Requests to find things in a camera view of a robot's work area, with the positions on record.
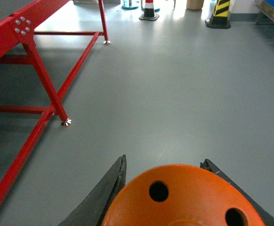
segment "gray floor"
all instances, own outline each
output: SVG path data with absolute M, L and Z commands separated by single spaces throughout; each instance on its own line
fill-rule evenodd
M 95 44 L 0 209 L 0 226 L 61 222 L 122 154 L 127 181 L 168 163 L 212 160 L 274 216 L 274 26 L 209 29 L 166 2 L 155 22 L 106 5 L 111 45 Z M 97 5 L 66 5 L 42 29 L 101 29 Z M 35 38 L 58 89 L 89 38 Z M 0 65 L 0 104 L 47 105 L 30 66 Z M 0 113 L 0 180 L 38 116 Z

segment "orange plastic cone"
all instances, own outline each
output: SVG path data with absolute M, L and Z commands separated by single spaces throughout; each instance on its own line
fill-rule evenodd
M 139 17 L 140 20 L 157 20 L 159 15 L 155 13 L 154 1 L 145 0 L 144 13 Z
M 102 226 L 265 226 L 250 202 L 205 169 L 150 169 L 116 196 Z

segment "traffic cone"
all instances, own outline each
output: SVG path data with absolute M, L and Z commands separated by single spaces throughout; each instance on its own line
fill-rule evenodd
M 145 0 L 144 13 L 139 17 L 140 20 L 157 20 L 159 15 L 154 11 L 154 1 Z
M 228 29 L 231 27 L 228 21 L 230 0 L 217 0 L 210 19 L 205 21 L 207 27 Z

